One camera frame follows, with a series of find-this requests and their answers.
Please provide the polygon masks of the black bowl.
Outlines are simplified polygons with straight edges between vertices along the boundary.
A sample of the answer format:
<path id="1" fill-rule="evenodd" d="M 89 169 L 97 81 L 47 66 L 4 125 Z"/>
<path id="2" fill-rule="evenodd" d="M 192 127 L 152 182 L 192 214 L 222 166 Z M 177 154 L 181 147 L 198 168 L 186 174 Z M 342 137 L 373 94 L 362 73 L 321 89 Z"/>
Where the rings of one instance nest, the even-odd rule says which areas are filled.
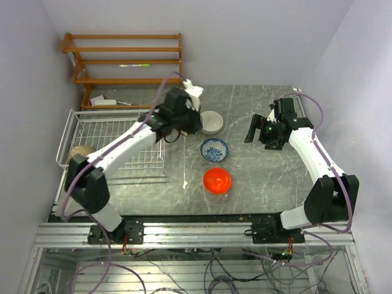
<path id="1" fill-rule="evenodd" d="M 70 162 L 71 158 L 73 158 L 74 155 L 81 155 L 86 157 L 87 155 L 93 153 L 95 149 L 92 146 L 87 146 L 87 145 L 77 145 L 74 146 L 68 154 L 67 162 Z"/>

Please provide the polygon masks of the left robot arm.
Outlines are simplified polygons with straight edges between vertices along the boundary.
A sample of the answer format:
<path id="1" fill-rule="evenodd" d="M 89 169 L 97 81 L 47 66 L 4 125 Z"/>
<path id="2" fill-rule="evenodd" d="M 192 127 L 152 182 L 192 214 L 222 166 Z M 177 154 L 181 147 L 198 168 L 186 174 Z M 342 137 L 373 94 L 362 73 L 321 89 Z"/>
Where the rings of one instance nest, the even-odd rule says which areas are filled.
<path id="1" fill-rule="evenodd" d="M 107 146 L 82 156 L 71 157 L 64 190 L 93 218 L 111 243 L 126 234 L 126 222 L 110 204 L 107 181 L 129 159 L 170 135 L 173 130 L 195 134 L 202 128 L 200 86 L 172 88 L 164 101 L 141 115 L 129 130 Z"/>

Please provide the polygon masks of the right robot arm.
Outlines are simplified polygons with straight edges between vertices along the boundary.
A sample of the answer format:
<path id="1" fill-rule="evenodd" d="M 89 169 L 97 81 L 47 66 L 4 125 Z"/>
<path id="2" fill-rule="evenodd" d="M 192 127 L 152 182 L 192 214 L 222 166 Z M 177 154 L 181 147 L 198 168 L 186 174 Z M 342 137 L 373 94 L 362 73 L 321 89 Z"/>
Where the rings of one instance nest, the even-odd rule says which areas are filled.
<path id="1" fill-rule="evenodd" d="M 255 244 L 302 243 L 302 232 L 317 226 L 337 233 L 352 227 L 353 213 L 360 182 L 348 175 L 332 160 L 317 138 L 317 126 L 309 118 L 299 117 L 291 94 L 276 99 L 267 117 L 254 114 L 245 143 L 251 143 L 255 132 L 267 150 L 280 151 L 288 143 L 305 164 L 313 186 L 303 205 L 291 210 L 258 217 L 244 234 Z"/>

